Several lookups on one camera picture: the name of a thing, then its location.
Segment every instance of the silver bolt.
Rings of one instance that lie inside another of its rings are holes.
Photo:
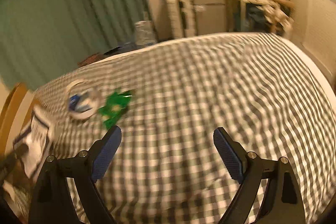
[[[253,151],[248,152],[247,155],[251,159],[255,159],[257,157],[257,154],[255,152],[253,152]]]
[[[55,159],[53,155],[47,157],[47,162],[52,162]]]
[[[284,163],[284,164],[288,163],[288,159],[287,159],[286,157],[281,157],[280,160],[281,160],[281,162]]]
[[[87,156],[87,151],[86,150],[82,150],[78,153],[78,156],[80,156],[81,158],[85,158]]]

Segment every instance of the curtain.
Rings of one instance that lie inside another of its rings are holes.
[[[133,41],[146,0],[0,0],[0,74],[31,89]]]

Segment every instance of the green plastic wrapper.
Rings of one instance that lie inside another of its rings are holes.
[[[114,126],[127,111],[128,104],[132,97],[132,90],[120,93],[120,89],[116,89],[114,93],[107,97],[105,105],[98,109],[107,130]]]

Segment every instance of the wooden table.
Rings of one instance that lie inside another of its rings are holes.
[[[227,1],[227,29],[229,32],[233,32],[234,30],[234,17],[233,17],[233,0],[226,0]],[[241,31],[244,30],[245,19],[246,19],[246,3],[253,3],[257,5],[270,5],[273,8],[278,8],[280,4],[285,5],[291,9],[294,8],[294,3],[290,0],[238,0],[240,1],[240,26]],[[271,32],[276,31],[275,23],[272,25]]]

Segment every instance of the checkered bedsheet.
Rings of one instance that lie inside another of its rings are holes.
[[[335,114],[307,66],[275,35],[166,42],[51,81],[37,95],[62,128],[58,158],[89,149],[106,133],[98,114],[85,122],[66,115],[64,89],[79,78],[103,97],[117,87],[136,93],[117,124],[122,143],[96,184],[119,223],[217,223],[239,186],[214,147],[217,127],[261,158],[289,158],[307,223],[335,192]],[[69,184],[79,218],[87,222]],[[262,181],[248,222],[265,187]]]

